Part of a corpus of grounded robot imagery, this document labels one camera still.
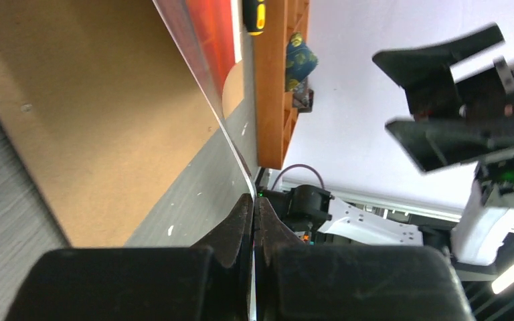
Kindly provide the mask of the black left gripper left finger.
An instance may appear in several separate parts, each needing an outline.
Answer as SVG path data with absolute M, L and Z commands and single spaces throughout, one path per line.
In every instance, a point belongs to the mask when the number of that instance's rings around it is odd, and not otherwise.
M 189 247 L 56 249 L 30 269 L 7 320 L 247 320 L 254 201 Z

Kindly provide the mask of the brown fibreboard backing board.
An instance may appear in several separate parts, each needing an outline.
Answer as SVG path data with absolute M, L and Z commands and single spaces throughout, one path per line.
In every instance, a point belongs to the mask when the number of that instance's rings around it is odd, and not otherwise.
M 0 123 L 70 245 L 124 245 L 218 122 L 152 1 L 0 1 Z

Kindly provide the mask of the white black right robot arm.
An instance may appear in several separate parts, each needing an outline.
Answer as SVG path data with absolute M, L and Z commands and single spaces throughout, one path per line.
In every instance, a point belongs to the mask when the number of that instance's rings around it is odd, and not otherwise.
M 514 226 L 514 64 L 497 58 L 455 80 L 451 68 L 504 42 L 496 23 L 450 41 L 387 49 L 373 63 L 405 93 L 409 118 L 386 131 L 424 174 L 476 165 L 458 223 L 414 215 L 392 221 L 345 202 L 323 185 L 261 189 L 280 220 L 305 243 L 342 237 L 367 245 L 429 246 L 464 281 L 497 281 L 498 250 Z

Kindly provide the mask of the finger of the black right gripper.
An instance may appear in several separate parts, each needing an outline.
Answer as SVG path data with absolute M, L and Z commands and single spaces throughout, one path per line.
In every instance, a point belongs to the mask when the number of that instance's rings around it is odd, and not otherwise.
M 514 118 L 476 124 L 396 118 L 390 120 L 385 129 L 423 173 L 471 163 L 514 148 Z
M 491 23 L 473 33 L 426 47 L 381 50 L 372 62 L 401 87 L 412 116 L 457 113 L 463 105 L 451 66 L 505 41 Z

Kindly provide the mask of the black yellow screwdriver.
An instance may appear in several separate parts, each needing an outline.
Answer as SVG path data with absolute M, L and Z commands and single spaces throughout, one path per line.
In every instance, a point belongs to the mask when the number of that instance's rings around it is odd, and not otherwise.
M 266 23 L 266 0 L 242 0 L 242 16 L 247 32 L 260 35 Z

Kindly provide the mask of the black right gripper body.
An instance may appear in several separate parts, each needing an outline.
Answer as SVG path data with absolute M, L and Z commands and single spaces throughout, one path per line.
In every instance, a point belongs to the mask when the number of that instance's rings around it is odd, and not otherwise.
M 454 85 L 450 165 L 478 162 L 483 174 L 514 177 L 514 66 L 504 59 Z

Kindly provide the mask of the sunset photo print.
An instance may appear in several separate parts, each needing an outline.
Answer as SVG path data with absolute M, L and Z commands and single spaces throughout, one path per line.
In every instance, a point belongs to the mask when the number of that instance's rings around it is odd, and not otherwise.
M 203 313 L 207 320 L 250 320 L 253 218 L 256 188 L 251 172 L 226 128 L 224 85 L 235 65 L 234 28 L 229 1 L 155 1 L 179 52 L 215 116 L 243 175 L 246 192 L 230 213 L 192 245 L 206 249 Z

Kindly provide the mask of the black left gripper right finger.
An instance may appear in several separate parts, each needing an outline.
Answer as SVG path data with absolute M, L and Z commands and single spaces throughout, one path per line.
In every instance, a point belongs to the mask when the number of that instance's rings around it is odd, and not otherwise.
M 255 202 L 258 320 L 472 320 L 454 269 L 431 247 L 307 245 Z

